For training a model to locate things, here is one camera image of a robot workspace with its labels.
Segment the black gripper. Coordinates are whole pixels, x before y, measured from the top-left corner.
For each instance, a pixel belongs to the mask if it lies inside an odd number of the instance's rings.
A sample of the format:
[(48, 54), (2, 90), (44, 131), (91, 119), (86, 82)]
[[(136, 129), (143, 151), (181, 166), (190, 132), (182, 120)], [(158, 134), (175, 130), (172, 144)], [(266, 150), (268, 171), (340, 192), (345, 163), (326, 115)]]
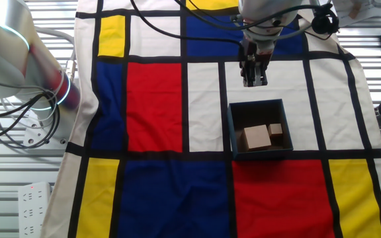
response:
[[(242, 68), (244, 86), (267, 85), (266, 65), (269, 64), (274, 52), (274, 42), (270, 40), (252, 42), (248, 39), (243, 39), (241, 44), (246, 60)], [(251, 60), (258, 63), (254, 66)]]

